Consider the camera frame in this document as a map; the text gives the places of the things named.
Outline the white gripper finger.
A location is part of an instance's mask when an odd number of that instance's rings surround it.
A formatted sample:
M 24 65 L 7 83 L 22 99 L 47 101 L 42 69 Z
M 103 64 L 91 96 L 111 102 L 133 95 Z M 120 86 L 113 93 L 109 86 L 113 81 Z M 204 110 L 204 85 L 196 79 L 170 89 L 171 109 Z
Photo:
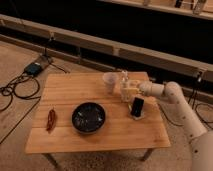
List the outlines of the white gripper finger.
M 130 94 L 140 93 L 140 90 L 138 88 L 124 88 L 123 91 L 125 93 L 130 93 Z
M 140 84 L 140 80 L 130 80 L 130 86 L 137 87 Z

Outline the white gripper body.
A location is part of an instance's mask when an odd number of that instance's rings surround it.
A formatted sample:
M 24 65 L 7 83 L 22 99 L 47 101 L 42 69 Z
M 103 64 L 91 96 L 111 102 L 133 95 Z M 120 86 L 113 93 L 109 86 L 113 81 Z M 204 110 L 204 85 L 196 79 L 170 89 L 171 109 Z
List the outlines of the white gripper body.
M 163 94 L 164 86 L 152 82 L 142 82 L 139 90 L 145 96 L 160 97 Z

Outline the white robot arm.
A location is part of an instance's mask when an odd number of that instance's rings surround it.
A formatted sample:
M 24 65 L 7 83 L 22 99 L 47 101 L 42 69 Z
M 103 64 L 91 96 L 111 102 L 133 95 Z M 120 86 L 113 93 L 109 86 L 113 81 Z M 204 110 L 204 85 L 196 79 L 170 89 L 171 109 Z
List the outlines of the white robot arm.
M 213 130 L 208 130 L 186 101 L 182 88 L 176 82 L 165 85 L 150 81 L 130 80 L 121 88 L 124 99 L 135 94 L 165 98 L 177 110 L 192 152 L 191 171 L 213 171 Z

